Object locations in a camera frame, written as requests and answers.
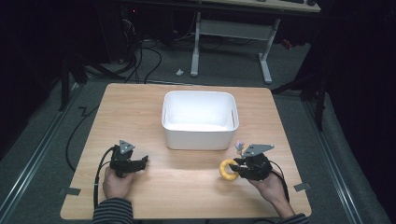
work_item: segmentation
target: human hand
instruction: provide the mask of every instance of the human hand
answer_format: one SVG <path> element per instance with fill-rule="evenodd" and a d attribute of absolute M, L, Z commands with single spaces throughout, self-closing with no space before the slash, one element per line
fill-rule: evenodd
<path fill-rule="evenodd" d="M 126 198 L 131 189 L 133 178 L 134 173 L 127 173 L 124 178 L 119 178 L 116 176 L 116 171 L 107 166 L 105 180 L 103 181 L 103 191 L 106 198 Z"/>
<path fill-rule="evenodd" d="M 270 173 L 267 178 L 262 181 L 248 180 L 248 182 L 256 187 L 260 195 L 268 201 L 277 211 L 282 219 L 295 215 L 283 190 L 282 182 L 276 175 Z"/>

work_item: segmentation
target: wooden table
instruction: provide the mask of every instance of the wooden table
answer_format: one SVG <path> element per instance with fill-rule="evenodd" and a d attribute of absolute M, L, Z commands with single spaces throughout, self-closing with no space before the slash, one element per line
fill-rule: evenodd
<path fill-rule="evenodd" d="M 71 188 L 61 211 L 64 219 L 91 219 L 93 182 L 97 166 L 120 139 L 135 144 L 133 160 L 149 155 L 145 171 L 137 173 L 128 196 L 136 219 L 277 217 L 246 179 L 227 181 L 219 164 L 237 158 L 234 146 L 218 151 L 173 150 L 166 146 L 161 123 L 163 97 L 169 91 L 226 91 L 236 101 L 240 125 L 233 138 L 245 144 L 273 144 L 265 152 L 283 170 L 290 203 L 296 213 L 311 214 L 305 192 L 293 186 L 302 182 L 271 92 L 265 88 L 110 84 L 106 88 Z M 104 169 L 101 172 L 99 202 Z"/>

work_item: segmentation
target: black tape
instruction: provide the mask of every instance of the black tape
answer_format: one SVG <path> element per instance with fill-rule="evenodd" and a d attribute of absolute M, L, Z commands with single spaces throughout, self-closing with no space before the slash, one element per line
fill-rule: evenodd
<path fill-rule="evenodd" d="M 73 188 L 61 188 L 58 192 L 59 195 L 66 195 L 66 194 L 70 194 L 70 195 L 79 195 L 79 192 L 81 191 L 81 189 L 73 189 Z"/>
<path fill-rule="evenodd" d="M 311 189 L 311 185 L 309 183 L 301 183 L 299 185 L 294 186 L 296 191 L 300 190 L 309 190 Z"/>

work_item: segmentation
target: yellow ring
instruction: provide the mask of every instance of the yellow ring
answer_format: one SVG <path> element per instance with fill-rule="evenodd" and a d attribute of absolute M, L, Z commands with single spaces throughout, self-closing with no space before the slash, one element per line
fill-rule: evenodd
<path fill-rule="evenodd" d="M 239 174 L 237 172 L 233 172 L 232 174 L 228 174 L 225 170 L 225 167 L 228 165 L 237 165 L 238 163 L 236 163 L 236 161 L 234 160 L 225 160 L 222 161 L 220 166 L 219 166 L 219 171 L 220 171 L 220 175 L 221 177 L 223 177 L 226 180 L 235 180 L 236 178 L 238 178 Z"/>

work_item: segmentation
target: white container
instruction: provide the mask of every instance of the white container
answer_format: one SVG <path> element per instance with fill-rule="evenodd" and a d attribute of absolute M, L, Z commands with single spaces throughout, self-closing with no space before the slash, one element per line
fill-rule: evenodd
<path fill-rule="evenodd" d="M 238 126 L 230 93 L 170 91 L 165 95 L 163 128 L 166 145 L 172 149 L 226 149 Z"/>

